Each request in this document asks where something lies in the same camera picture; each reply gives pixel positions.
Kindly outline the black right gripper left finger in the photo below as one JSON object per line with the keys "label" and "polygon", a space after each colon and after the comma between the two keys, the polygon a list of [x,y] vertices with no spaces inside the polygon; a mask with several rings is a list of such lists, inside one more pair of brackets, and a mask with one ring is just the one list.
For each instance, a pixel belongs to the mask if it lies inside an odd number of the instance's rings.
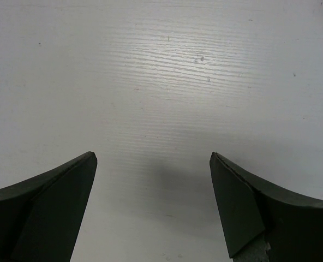
{"label": "black right gripper left finger", "polygon": [[0,261],[70,261],[97,169],[94,152],[0,189]]}

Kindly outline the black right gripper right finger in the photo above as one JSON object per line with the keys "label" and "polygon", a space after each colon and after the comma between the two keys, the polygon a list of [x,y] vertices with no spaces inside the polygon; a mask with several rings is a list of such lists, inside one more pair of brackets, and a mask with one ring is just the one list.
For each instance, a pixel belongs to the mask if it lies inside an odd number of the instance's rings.
{"label": "black right gripper right finger", "polygon": [[233,261],[323,261],[323,200],[260,178],[216,152],[210,170]]}

